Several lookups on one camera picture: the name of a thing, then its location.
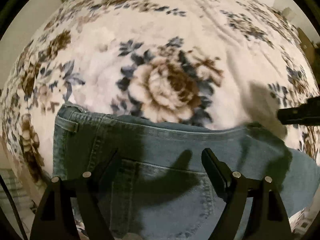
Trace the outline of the blue denim pants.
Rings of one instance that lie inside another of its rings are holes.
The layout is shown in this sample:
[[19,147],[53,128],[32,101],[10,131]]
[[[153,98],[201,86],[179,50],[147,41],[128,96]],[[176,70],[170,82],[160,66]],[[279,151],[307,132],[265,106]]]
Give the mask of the blue denim pants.
[[76,179],[117,154],[113,181],[99,176],[99,207],[118,239],[207,239],[225,202],[201,163],[210,148],[247,178],[270,176],[289,216],[313,200],[319,167],[252,123],[224,131],[135,116],[93,113],[65,103],[54,128],[53,174]]

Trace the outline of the floral bed blanket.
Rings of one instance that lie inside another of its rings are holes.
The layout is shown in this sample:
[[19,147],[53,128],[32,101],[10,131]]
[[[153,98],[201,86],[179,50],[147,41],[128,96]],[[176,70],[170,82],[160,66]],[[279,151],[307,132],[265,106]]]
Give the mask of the floral bed blanket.
[[258,0],[69,0],[15,61],[1,133],[38,203],[65,103],[211,131],[257,123],[316,162],[319,128],[276,112],[318,95],[294,26]]

